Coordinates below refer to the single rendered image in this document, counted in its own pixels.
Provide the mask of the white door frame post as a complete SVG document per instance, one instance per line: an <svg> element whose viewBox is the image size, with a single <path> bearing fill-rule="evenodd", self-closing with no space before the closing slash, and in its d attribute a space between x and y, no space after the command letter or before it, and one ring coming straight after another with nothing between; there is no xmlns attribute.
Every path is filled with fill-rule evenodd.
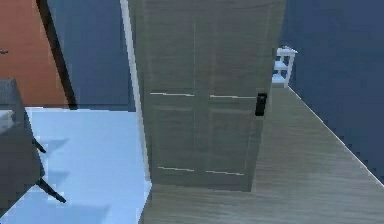
<svg viewBox="0 0 384 224"><path fill-rule="evenodd" d="M134 95L134 103L135 103L136 117L137 117L137 127L140 135L144 176L147 181L150 181L150 171L149 171L149 164L148 164L144 122L143 122L142 108L141 108L141 102L140 102L139 79L137 74L136 58L135 58L135 52L134 52L132 28L131 28L131 22L130 22L130 14L129 14L129 0L120 0L120 7L122 12L124 33L125 33L125 39L126 39L126 45L127 45L130 76L131 76L132 90Z"/></svg>

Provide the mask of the grey-green panelled room door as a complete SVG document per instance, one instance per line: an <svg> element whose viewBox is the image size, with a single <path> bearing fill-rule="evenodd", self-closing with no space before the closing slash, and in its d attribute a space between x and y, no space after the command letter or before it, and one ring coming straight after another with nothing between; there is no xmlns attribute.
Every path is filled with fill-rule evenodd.
<svg viewBox="0 0 384 224"><path fill-rule="evenodd" d="M129 0L153 183L250 191L286 3Z"/></svg>

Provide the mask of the white shelf unit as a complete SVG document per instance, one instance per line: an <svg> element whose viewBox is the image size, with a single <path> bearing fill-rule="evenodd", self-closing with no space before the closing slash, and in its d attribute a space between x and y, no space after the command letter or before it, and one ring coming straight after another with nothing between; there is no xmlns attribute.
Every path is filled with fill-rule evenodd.
<svg viewBox="0 0 384 224"><path fill-rule="evenodd" d="M278 59L274 64L275 73L272 75L273 87L288 87L296 54L297 51L288 46L282 46L277 49L276 56Z"/></svg>

